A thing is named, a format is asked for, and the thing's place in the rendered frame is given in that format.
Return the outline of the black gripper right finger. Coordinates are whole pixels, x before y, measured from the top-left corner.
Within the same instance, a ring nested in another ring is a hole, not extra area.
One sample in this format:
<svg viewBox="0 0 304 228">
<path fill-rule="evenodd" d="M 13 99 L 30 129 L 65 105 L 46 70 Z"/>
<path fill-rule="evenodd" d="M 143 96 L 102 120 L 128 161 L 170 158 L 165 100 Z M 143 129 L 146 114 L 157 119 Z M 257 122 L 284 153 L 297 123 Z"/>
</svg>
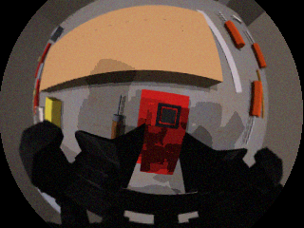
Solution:
<svg viewBox="0 0 304 228">
<path fill-rule="evenodd" d="M 179 158 L 185 194 L 197 193 L 199 185 L 210 178 L 222 163 L 243 159 L 246 153 L 244 148 L 217 151 L 185 133 Z"/>
</svg>

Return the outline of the white flat strip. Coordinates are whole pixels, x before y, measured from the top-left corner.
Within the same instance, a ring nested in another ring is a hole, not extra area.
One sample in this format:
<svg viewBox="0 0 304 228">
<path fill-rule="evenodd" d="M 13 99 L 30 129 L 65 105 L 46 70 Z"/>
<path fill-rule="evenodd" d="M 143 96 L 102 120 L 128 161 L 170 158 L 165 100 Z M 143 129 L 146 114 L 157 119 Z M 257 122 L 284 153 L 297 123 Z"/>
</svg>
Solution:
<svg viewBox="0 0 304 228">
<path fill-rule="evenodd" d="M 206 19 L 206 22 L 208 22 L 208 27 L 210 27 L 210 29 L 213 31 L 213 34 L 216 35 L 217 41 L 218 41 L 218 43 L 220 43 L 221 49 L 223 49 L 225 60 L 228 61 L 229 68 L 231 68 L 233 84 L 235 84 L 235 87 L 236 87 L 236 94 L 237 94 L 237 92 L 242 92 L 242 86 L 240 86 L 239 73 L 237 73 L 235 61 L 233 61 L 231 50 L 229 50 L 227 43 L 224 43 L 224 41 L 223 41 L 224 38 L 221 37 L 219 30 L 217 30 L 217 27 L 214 26 L 214 23 L 212 23 L 212 20 L 210 20 L 210 18 L 208 18 L 208 15 L 205 15 L 204 10 L 203 11 L 195 10 L 195 11 L 201 12 L 201 14 L 204 14 L 204 18 Z"/>
</svg>

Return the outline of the orange rectangular floor panel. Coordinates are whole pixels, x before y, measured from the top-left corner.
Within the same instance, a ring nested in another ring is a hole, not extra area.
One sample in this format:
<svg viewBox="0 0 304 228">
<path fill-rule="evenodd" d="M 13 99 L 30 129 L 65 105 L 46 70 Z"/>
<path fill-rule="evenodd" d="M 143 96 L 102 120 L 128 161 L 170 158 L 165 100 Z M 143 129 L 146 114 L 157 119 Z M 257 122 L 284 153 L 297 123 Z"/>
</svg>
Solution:
<svg viewBox="0 0 304 228">
<path fill-rule="evenodd" d="M 216 42 L 201 12 L 171 5 L 106 12 L 47 53 L 39 90 L 117 81 L 210 87 L 223 83 Z"/>
</svg>

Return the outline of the orange-handled awl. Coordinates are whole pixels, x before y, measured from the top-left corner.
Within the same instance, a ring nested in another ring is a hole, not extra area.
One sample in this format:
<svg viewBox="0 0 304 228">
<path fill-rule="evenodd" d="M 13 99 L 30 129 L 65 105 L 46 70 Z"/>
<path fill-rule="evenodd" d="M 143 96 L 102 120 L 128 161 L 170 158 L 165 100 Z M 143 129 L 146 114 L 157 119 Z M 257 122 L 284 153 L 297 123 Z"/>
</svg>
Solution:
<svg viewBox="0 0 304 228">
<path fill-rule="evenodd" d="M 221 15 L 221 12 L 219 12 L 219 15 Z M 242 37 L 240 37 L 239 33 L 238 33 L 238 29 L 237 27 L 235 27 L 235 24 L 233 24 L 232 22 L 227 22 L 227 20 L 225 20 L 224 16 L 221 15 L 221 18 L 224 19 L 224 24 L 225 24 L 225 29 L 227 29 L 227 31 L 229 31 L 229 35 L 231 35 L 231 38 L 233 39 L 233 42 L 235 42 L 235 45 L 237 47 L 237 49 L 240 49 L 240 48 L 243 48 L 243 46 L 246 46 L 244 45 L 244 42 L 243 42 L 243 39 Z"/>
<path fill-rule="evenodd" d="M 252 91 L 251 91 L 251 109 L 250 109 L 250 115 L 252 115 L 252 126 L 250 128 L 250 136 L 247 137 L 247 142 L 250 141 L 252 129 L 254 129 L 254 122 L 255 118 L 259 118 L 259 110 L 262 109 L 262 83 L 261 81 L 254 80 L 253 83 L 251 83 Z M 246 142 L 246 145 L 247 145 Z"/>
<path fill-rule="evenodd" d="M 247 31 L 247 29 L 246 29 L 246 31 Z M 250 33 L 248 33 L 248 31 L 247 31 L 247 34 L 250 35 Z M 258 60 L 259 68 L 267 67 L 266 62 L 265 62 L 265 60 L 263 60 L 261 50 L 259 50 L 257 43 L 254 42 L 254 39 L 252 39 L 251 35 L 250 35 L 250 38 L 251 38 L 252 43 L 254 43 L 253 45 L 251 45 L 251 47 L 254 50 L 254 53 L 255 53 L 256 58 Z"/>
</svg>

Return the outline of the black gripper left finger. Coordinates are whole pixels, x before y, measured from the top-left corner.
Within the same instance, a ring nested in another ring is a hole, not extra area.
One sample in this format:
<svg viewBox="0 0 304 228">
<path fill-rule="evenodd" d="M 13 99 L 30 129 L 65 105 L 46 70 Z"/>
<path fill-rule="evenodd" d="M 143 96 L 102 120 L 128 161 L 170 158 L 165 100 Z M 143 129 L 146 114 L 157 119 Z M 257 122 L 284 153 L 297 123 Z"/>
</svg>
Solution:
<svg viewBox="0 0 304 228">
<path fill-rule="evenodd" d="M 115 137 L 113 140 L 94 136 L 94 134 L 84 132 L 84 130 L 77 130 L 75 140 L 79 142 L 81 151 L 113 162 L 122 183 L 121 187 L 126 189 L 130 183 L 130 178 L 132 178 L 137 160 L 140 158 L 138 156 L 140 156 L 144 142 L 144 125 L 145 123 L 142 123 L 136 129 L 122 134 L 121 137 Z"/>
</svg>

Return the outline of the brown-handled awl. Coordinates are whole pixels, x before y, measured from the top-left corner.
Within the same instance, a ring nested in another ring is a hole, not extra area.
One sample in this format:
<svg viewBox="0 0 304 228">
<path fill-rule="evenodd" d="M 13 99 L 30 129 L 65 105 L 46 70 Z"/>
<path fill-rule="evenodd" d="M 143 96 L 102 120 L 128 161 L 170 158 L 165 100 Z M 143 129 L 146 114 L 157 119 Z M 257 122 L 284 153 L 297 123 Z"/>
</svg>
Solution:
<svg viewBox="0 0 304 228">
<path fill-rule="evenodd" d="M 115 137 L 121 137 L 121 125 L 122 125 L 122 114 L 119 114 L 119 107 L 121 107 L 121 99 L 122 95 L 119 96 L 119 102 L 118 102 L 118 111 L 117 114 L 114 114 L 113 122 L 111 122 L 111 126 L 113 126 L 113 129 L 111 129 L 111 140 Z"/>
</svg>

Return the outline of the yellow rectangular block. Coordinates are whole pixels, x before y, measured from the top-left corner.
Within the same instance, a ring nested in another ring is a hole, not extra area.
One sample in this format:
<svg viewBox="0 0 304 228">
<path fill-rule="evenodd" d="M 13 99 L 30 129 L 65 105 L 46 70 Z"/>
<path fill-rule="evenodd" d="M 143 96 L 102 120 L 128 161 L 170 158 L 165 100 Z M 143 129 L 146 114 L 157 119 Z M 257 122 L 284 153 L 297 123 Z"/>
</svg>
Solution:
<svg viewBox="0 0 304 228">
<path fill-rule="evenodd" d="M 62 107 L 61 100 L 46 96 L 46 119 L 61 128 L 60 107 Z"/>
</svg>

